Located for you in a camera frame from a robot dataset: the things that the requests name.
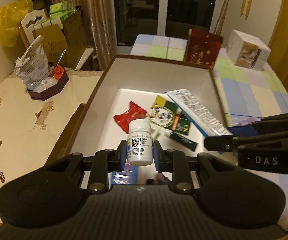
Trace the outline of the white printed tube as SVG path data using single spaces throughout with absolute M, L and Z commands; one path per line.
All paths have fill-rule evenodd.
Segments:
M 232 135 L 189 90 L 172 90 L 165 92 L 165 94 L 181 109 L 205 138 Z

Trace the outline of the white pill bottle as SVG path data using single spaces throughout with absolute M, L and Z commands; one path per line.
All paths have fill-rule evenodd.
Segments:
M 135 119 L 129 123 L 127 138 L 127 163 L 147 166 L 153 163 L 153 138 L 147 120 Z

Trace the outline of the green Mentholatum salve card pack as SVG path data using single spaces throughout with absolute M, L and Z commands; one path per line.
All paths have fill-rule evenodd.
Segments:
M 191 122 L 182 110 L 173 102 L 158 95 L 148 114 L 149 121 L 161 128 L 188 135 Z

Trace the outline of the red snack packet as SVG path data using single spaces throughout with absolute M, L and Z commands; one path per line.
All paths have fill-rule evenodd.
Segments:
M 129 123 L 135 119 L 143 119 L 147 115 L 147 111 L 140 107 L 133 101 L 129 102 L 129 109 L 125 111 L 123 114 L 118 114 L 113 116 L 113 119 L 116 124 L 120 126 L 120 128 L 128 133 L 129 131 Z

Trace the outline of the purple folded cloth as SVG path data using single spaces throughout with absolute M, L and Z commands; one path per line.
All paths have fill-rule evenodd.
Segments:
M 240 123 L 238 123 L 238 126 L 247 126 L 248 124 L 256 122 L 256 121 L 260 121 L 260 118 L 249 117 L 249 118 L 241 121 Z

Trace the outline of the blue white small packet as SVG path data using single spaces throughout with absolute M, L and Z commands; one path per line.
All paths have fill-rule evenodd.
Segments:
M 111 173 L 111 184 L 121 185 L 137 185 L 139 179 L 139 167 L 134 165 L 125 164 L 122 172 Z

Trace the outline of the dark green lip balm tube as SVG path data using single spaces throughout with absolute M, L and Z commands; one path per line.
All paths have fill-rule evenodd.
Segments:
M 180 135 L 176 132 L 166 130 L 164 131 L 164 135 L 169 139 L 177 142 L 178 144 L 184 146 L 185 148 L 189 149 L 190 151 L 194 152 L 198 146 L 197 142 L 194 142 L 183 135 Z

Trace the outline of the checked tablecloth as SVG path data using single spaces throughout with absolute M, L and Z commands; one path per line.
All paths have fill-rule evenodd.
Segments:
M 140 34 L 131 54 L 183 61 L 186 44 L 184 39 Z M 237 126 L 249 118 L 288 113 L 288 93 L 268 63 L 261 71 L 238 67 L 229 60 L 225 48 L 221 48 L 213 75 L 228 126 Z M 258 175 L 285 192 L 286 207 L 279 225 L 288 230 L 288 175 L 267 172 Z

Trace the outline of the large white storage box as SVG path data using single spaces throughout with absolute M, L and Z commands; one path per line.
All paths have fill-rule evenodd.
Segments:
M 153 57 L 116 55 L 104 71 L 81 115 L 67 126 L 46 163 L 80 152 L 93 156 L 106 148 L 116 149 L 127 138 L 113 116 L 122 114 L 133 101 L 149 110 L 157 96 L 166 92 L 187 89 L 223 124 L 221 98 L 213 73 L 191 63 Z

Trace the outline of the white cardboard box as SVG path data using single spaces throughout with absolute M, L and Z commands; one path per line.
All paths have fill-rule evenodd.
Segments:
M 271 49 L 258 37 L 232 30 L 226 55 L 236 66 L 262 71 Z

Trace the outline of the dark octagonal tray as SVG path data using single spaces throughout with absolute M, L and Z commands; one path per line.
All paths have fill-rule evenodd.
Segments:
M 61 66 L 56 66 L 49 77 L 41 82 L 34 90 L 27 89 L 32 100 L 45 101 L 52 96 L 59 94 L 69 81 L 66 70 Z

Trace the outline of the dark red gift box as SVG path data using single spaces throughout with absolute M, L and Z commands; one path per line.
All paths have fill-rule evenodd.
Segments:
M 212 70 L 222 42 L 222 36 L 202 29 L 189 29 L 184 62 L 203 65 Z

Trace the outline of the cartoon print cream cloth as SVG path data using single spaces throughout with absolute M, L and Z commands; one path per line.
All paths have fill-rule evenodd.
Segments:
M 45 164 L 102 72 L 68 69 L 67 74 L 69 81 L 63 90 L 45 101 L 32 100 L 15 74 L 0 84 L 0 188 Z

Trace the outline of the silver foil bag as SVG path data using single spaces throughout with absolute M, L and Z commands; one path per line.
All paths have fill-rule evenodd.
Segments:
M 38 35 L 15 66 L 15 74 L 28 90 L 34 90 L 49 76 L 50 67 L 42 46 L 43 40 L 43 36 Z

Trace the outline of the brown cardboard box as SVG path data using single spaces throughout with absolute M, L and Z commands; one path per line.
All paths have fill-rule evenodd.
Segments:
M 86 47 L 82 24 L 82 8 L 76 7 L 64 20 L 57 17 L 49 19 L 50 25 L 34 30 L 34 35 L 43 37 L 42 46 L 50 63 L 76 68 Z

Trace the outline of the green tissue packs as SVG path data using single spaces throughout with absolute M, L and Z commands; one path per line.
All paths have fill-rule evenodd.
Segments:
M 76 11 L 75 4 L 72 0 L 62 1 L 49 6 L 49 18 L 45 20 L 38 20 L 34 25 L 34 30 L 45 28 L 49 25 L 58 25 L 63 29 L 63 22 L 74 14 Z

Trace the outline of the white carved chair back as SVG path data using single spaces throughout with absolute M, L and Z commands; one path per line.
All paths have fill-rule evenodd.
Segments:
M 23 20 L 17 24 L 19 35 L 22 38 L 25 48 L 28 48 L 35 40 L 34 26 L 36 22 L 39 20 L 46 20 L 47 17 L 48 13 L 46 9 L 33 10 L 32 12 L 27 13 Z

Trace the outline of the beige curtain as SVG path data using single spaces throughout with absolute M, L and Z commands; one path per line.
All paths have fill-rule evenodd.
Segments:
M 54 0 L 59 3 L 68 0 Z M 105 70 L 116 54 L 117 41 L 111 0 L 71 0 L 82 7 L 82 24 L 87 45 L 95 49 L 98 66 Z

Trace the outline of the yellow plastic bag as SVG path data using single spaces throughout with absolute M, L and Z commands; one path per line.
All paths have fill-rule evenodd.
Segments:
M 17 25 L 34 9 L 32 0 L 20 0 L 0 7 L 0 43 L 4 47 L 14 47 L 19 30 Z

